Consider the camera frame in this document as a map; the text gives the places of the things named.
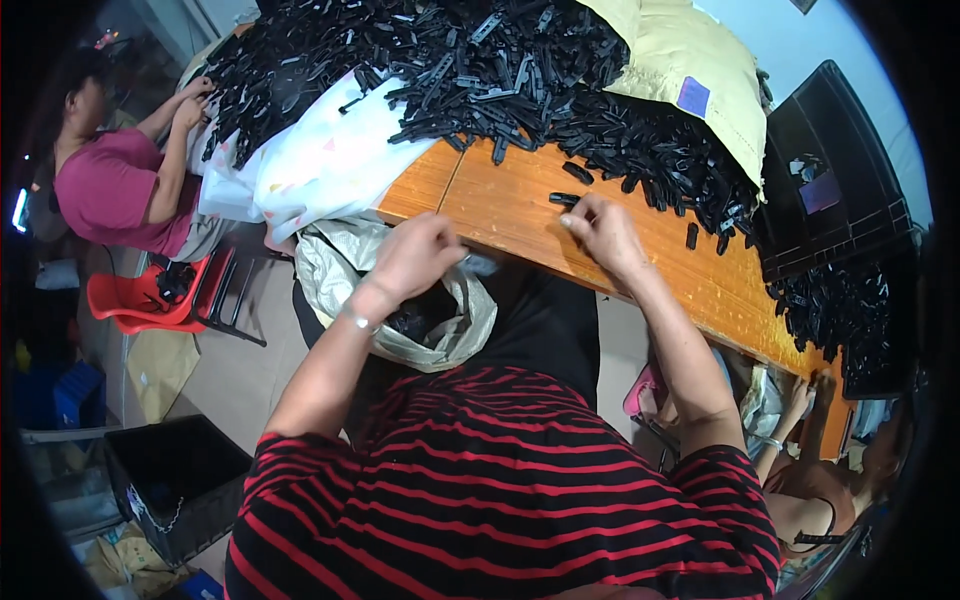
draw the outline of hair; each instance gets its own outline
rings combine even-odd
[[[902,397],[897,401],[891,418],[895,418],[897,415],[900,416],[900,420],[897,422],[897,430],[894,432],[891,451],[899,463],[894,472],[876,484],[876,493],[882,500],[888,499],[890,492],[892,492],[897,485],[897,480],[900,479],[900,472],[903,470],[903,463],[906,462],[907,452],[910,451],[910,445],[913,443],[913,402],[909,396]]]
[[[71,94],[80,92],[86,80],[105,83],[110,61],[107,56],[92,47],[68,51],[54,70],[47,84],[41,121],[35,137],[37,156],[48,156],[63,129],[63,103]]]

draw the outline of red plastic chair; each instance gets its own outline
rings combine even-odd
[[[266,347],[265,340],[257,339],[237,328],[240,306],[251,281],[252,262],[257,259],[292,262],[290,257],[259,246],[254,249],[239,249],[229,243],[221,243],[213,254],[193,263],[197,275],[190,284],[187,296],[176,305],[171,306],[159,300],[156,275],[162,269],[156,265],[151,265],[146,273],[137,278],[96,274],[87,284],[86,297],[94,317],[113,317],[117,328],[129,335],[146,329],[200,333],[210,328]],[[221,312],[230,283],[241,263],[251,267],[246,271],[246,278],[236,297],[232,318],[227,321],[223,319]]]
[[[90,312],[101,320],[108,317],[128,317],[162,325],[181,324],[190,318],[190,307],[200,282],[204,279],[203,275],[211,256],[191,263],[197,275],[193,278],[186,297],[173,305],[160,298],[156,276],[162,273],[163,269],[158,265],[151,264],[143,275],[136,278],[95,273],[86,284],[86,299]]]

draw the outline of black plastic crate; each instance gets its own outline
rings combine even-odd
[[[203,415],[106,434],[117,506],[168,565],[230,532],[252,459]]]
[[[765,281],[866,252],[913,226],[873,122],[833,60],[767,119],[763,204],[754,218]]]
[[[880,372],[859,373],[843,350],[843,397],[847,400],[899,398],[916,378],[920,342],[918,339],[918,279],[920,265],[917,247],[910,236],[900,238],[885,248],[884,258],[875,261],[889,289],[890,322],[887,343],[891,352],[889,365]],[[868,262],[860,255],[847,266]]]

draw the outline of hand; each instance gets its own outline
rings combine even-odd
[[[583,242],[593,260],[620,281],[650,265],[630,213],[603,196],[586,194],[560,223]]]
[[[797,377],[793,382],[793,393],[790,395],[789,405],[783,412],[784,416],[792,421],[793,424],[800,422],[800,419],[804,417],[807,407],[810,406],[810,402],[813,401],[815,394],[816,392],[810,387],[806,379]]]
[[[193,98],[194,100],[197,100],[201,96],[204,96],[211,91],[213,91],[213,80],[211,80],[209,77],[198,77],[187,84],[186,87],[183,88],[181,94],[187,98]]]
[[[206,118],[206,105],[206,100],[187,98],[174,113],[173,127],[182,128],[185,132],[197,127],[197,124]]]
[[[837,389],[837,380],[833,378],[833,373],[829,369],[817,371],[817,374],[813,375],[813,387],[813,407],[828,410]]]
[[[424,212],[398,225],[380,245],[371,283],[397,306],[429,290],[465,256],[467,249],[457,240],[453,223]]]

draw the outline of pile of black plastic parts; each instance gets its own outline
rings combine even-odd
[[[420,42],[406,56],[374,65],[408,86],[387,97],[407,104],[391,141],[442,137],[465,150],[476,136],[495,140],[499,164],[514,144],[535,151],[551,124],[572,116],[573,87],[598,92],[630,56],[623,39],[593,10],[558,2],[444,2],[412,23]]]
[[[717,235],[718,254],[738,229],[746,248],[754,244],[756,187],[705,123],[666,103],[585,88],[572,112],[549,135],[568,156],[583,156],[604,180],[624,178],[624,193],[640,183],[657,210],[683,217],[692,209],[704,231]],[[687,239],[692,249],[696,232]]]
[[[206,74],[217,85],[216,130],[207,144],[240,131],[234,168],[257,148],[296,123],[310,105],[357,67],[364,93],[383,81],[370,68],[378,53],[418,47],[408,28],[413,2],[401,0],[292,0],[240,37],[230,36],[207,57]]]
[[[240,130],[242,167],[356,67],[364,93],[389,77],[406,82],[387,95],[407,103],[392,142],[443,138],[462,152],[486,137],[499,164],[511,144],[532,152],[556,141],[604,179],[624,178],[624,192],[641,185],[650,206],[694,210],[718,253],[738,230],[749,248],[756,187],[709,128],[667,104],[601,91],[629,57],[575,0],[294,0],[207,59],[220,110],[205,156]]]
[[[767,293],[777,301],[777,315],[784,316],[797,350],[812,342],[832,363],[843,347],[848,385],[895,367],[891,286],[879,264],[818,267],[768,285]]]

